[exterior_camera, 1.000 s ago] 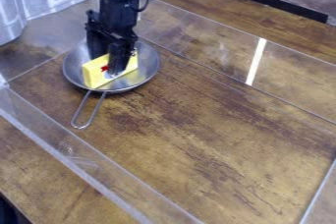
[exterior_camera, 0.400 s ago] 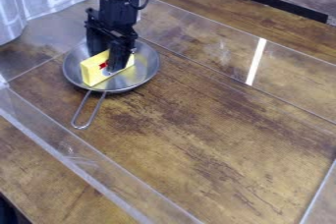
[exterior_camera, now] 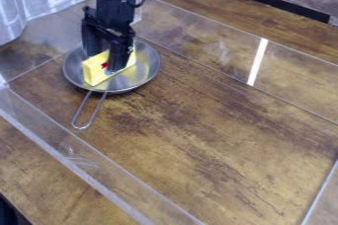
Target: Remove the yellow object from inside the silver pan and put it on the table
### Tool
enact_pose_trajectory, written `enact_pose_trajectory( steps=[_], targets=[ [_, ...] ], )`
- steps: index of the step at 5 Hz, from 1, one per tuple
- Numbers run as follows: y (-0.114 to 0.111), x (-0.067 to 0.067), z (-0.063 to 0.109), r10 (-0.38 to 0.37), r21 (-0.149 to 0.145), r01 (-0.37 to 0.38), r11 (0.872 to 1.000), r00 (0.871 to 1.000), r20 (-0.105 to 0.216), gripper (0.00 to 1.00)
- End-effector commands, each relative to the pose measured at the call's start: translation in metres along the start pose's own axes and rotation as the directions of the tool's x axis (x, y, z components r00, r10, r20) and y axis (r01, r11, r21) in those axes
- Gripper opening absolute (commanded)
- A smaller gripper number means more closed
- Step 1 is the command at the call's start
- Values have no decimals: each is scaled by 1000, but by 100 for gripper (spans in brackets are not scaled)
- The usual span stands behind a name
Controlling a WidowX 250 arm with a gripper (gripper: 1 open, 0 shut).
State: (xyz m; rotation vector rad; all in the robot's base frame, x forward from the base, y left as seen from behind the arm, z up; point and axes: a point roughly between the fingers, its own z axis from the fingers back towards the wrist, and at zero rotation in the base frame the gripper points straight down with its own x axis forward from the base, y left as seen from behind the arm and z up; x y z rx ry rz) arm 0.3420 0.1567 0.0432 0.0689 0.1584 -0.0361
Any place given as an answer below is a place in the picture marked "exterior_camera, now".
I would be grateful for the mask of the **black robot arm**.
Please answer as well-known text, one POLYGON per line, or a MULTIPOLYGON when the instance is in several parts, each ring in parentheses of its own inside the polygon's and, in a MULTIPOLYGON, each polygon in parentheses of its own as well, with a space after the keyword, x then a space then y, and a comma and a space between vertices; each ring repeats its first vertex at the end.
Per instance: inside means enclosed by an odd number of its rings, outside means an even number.
POLYGON ((109 51, 107 70, 115 73, 127 67, 137 35, 131 24, 135 10, 146 0, 97 0, 97 8, 83 8, 82 44, 87 56, 109 51))

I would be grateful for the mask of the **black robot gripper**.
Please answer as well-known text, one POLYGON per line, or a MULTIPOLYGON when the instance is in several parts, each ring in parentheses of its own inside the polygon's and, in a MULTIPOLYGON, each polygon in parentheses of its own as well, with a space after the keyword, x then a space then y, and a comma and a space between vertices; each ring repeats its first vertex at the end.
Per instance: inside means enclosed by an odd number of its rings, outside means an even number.
POLYGON ((118 72, 127 67, 134 51, 137 0, 97 0, 97 7, 83 8, 82 44, 89 57, 102 52, 102 41, 110 42, 109 71, 118 72))

